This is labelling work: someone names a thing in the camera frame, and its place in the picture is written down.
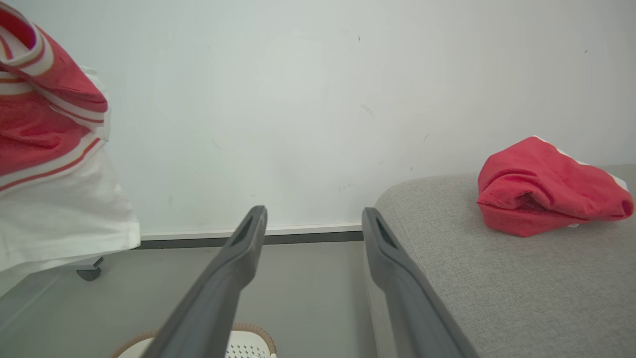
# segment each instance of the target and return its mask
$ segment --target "chair caster wheel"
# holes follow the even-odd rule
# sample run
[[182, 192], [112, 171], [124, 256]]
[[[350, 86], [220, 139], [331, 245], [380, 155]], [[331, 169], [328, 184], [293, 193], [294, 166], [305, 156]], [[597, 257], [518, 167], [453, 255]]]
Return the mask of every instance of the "chair caster wheel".
[[79, 277], [82, 277], [82, 280], [84, 281], [92, 281], [96, 278], [99, 277], [99, 275], [102, 273], [102, 269], [100, 268], [96, 268], [96, 269], [79, 269], [77, 270], [77, 273], [79, 275]]

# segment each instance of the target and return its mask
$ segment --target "red cloth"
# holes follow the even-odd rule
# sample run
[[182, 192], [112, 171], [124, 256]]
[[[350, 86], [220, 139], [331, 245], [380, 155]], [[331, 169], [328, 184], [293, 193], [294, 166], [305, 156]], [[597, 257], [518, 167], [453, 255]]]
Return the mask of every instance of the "red cloth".
[[592, 220], [622, 220], [634, 209], [632, 195], [610, 174], [536, 137], [491, 155], [478, 184], [484, 223], [522, 237]]
[[75, 170], [108, 103], [69, 54], [0, 1], [0, 195]]

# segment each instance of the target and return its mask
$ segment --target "gray sofa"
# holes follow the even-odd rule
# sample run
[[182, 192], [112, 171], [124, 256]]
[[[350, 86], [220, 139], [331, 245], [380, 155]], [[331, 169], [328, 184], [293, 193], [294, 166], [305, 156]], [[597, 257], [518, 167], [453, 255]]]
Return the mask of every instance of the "gray sofa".
[[[636, 189], [636, 164], [601, 168]], [[437, 176], [376, 208], [480, 357], [636, 357], [636, 215], [519, 238], [487, 228], [477, 196], [477, 174]], [[378, 357], [397, 357], [365, 266]]]

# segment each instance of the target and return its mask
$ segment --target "baseboard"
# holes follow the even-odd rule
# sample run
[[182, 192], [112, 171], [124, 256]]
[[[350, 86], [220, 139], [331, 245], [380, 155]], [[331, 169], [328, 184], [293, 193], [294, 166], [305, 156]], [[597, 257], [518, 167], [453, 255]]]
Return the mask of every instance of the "baseboard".
[[[342, 233], [292, 234], [265, 236], [264, 245], [280, 245], [292, 243], [325, 243], [362, 241], [362, 231], [346, 231]], [[206, 238], [185, 240], [144, 240], [136, 250], [156, 248], [193, 248], [193, 247], [222, 247], [228, 238]]]
[[[326, 225], [303, 225], [272, 227], [265, 231], [266, 236], [297, 235], [297, 234], [322, 234], [322, 233], [346, 233], [350, 231], [361, 231], [362, 224], [359, 222], [348, 224], [326, 224]], [[189, 239], [218, 239], [229, 238], [234, 229], [209, 230], [209, 231], [179, 231], [174, 233], [145, 233], [141, 235], [142, 241], [156, 240], [189, 240]]]

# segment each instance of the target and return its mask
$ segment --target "clothing pile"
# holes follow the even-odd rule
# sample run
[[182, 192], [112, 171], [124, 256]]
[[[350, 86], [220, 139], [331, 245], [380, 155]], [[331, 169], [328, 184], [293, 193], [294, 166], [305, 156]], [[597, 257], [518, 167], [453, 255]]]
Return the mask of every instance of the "clothing pile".
[[0, 272], [139, 246], [103, 146], [110, 108], [94, 70], [0, 3]]
[[491, 155], [478, 185], [484, 223], [523, 237], [634, 212], [623, 180], [536, 136]]

